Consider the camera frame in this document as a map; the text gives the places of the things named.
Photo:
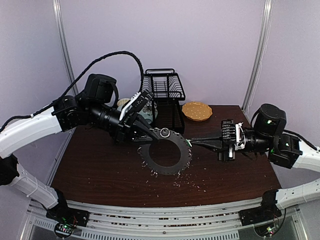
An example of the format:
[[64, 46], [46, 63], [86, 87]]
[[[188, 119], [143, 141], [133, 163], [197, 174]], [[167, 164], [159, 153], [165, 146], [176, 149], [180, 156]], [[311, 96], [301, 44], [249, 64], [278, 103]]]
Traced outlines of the metal keyring disc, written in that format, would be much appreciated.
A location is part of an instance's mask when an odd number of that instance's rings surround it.
[[152, 173], [160, 175], [179, 175], [190, 166], [192, 160], [191, 146], [188, 141], [178, 132], [168, 128], [153, 128], [152, 131], [159, 140], [169, 141], [177, 146], [180, 151], [179, 161], [172, 166], [162, 166], [156, 163], [150, 156], [151, 144], [141, 145], [137, 152], [142, 158], [144, 165], [151, 169]]

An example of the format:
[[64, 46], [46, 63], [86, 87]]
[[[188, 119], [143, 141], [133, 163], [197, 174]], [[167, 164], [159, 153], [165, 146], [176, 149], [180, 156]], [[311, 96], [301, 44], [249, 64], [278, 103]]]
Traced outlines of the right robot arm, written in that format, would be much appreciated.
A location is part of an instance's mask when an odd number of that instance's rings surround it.
[[[320, 148], [300, 134], [286, 129], [287, 116], [284, 110], [264, 103], [254, 113], [251, 124], [250, 127], [244, 127], [241, 122], [223, 120], [217, 135], [192, 138], [189, 142], [216, 152], [218, 159], [223, 162], [233, 161], [236, 152], [243, 155], [267, 153], [268, 160], [277, 166], [320, 171]], [[319, 197], [318, 179], [296, 187], [269, 190], [263, 194], [256, 216], [266, 221], [278, 210], [308, 203]]]

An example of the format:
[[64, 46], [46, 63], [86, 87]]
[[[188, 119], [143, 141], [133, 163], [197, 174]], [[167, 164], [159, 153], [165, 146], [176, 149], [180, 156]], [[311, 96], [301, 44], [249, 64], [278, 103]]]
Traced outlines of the black wire dish rack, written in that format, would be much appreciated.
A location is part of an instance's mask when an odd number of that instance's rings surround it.
[[153, 93], [150, 103], [153, 128], [185, 132], [181, 101], [186, 99], [178, 73], [173, 68], [149, 68], [144, 72], [140, 90]]

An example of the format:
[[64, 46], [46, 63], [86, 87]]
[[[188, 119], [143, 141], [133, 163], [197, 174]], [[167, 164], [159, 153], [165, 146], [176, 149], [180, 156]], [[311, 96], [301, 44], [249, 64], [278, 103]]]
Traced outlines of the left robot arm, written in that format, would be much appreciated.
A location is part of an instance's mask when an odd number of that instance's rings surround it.
[[0, 184], [12, 186], [38, 201], [61, 222], [72, 218], [63, 193], [37, 180], [18, 163], [14, 152], [36, 140], [66, 132], [78, 126], [92, 125], [107, 131], [116, 143], [134, 141], [152, 143], [159, 137], [139, 114], [153, 94], [136, 93], [122, 111], [112, 97], [119, 99], [117, 81], [107, 75], [90, 74], [85, 88], [76, 96], [63, 96], [41, 113], [20, 116], [0, 129]]

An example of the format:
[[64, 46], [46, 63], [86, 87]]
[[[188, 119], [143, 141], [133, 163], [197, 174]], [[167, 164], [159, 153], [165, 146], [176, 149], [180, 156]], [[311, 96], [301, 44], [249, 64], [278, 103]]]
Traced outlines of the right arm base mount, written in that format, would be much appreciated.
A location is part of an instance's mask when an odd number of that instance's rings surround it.
[[276, 206], [258, 206], [238, 212], [242, 226], [254, 225], [281, 217], [282, 212]]

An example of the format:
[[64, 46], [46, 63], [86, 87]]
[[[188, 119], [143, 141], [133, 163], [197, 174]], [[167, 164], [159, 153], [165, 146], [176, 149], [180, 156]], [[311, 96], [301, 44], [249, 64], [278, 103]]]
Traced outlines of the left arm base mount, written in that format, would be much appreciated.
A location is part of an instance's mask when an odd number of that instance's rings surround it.
[[71, 227], [86, 227], [90, 213], [86, 210], [80, 210], [75, 208], [58, 209], [51, 208], [46, 210], [46, 217], [53, 219], [61, 224], [69, 225]]

